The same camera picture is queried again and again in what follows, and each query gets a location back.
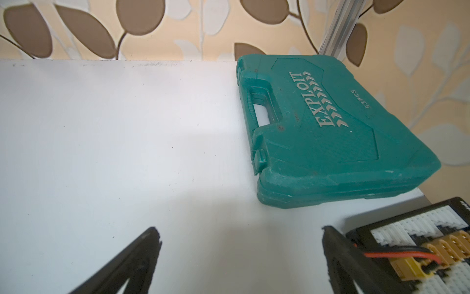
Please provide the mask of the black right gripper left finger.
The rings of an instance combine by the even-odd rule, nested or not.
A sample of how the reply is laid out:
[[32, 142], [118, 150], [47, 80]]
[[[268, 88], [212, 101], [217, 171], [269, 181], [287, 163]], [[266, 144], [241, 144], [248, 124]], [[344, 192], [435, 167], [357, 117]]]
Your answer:
[[150, 227], [79, 285], [73, 294], [146, 294], [151, 286], [162, 247], [160, 234]]

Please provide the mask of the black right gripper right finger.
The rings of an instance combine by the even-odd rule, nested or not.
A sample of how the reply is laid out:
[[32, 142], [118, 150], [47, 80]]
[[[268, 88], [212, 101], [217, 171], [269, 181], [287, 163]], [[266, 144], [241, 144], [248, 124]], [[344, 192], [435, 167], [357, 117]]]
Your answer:
[[335, 294], [404, 294], [406, 288], [332, 226], [323, 227], [323, 249]]

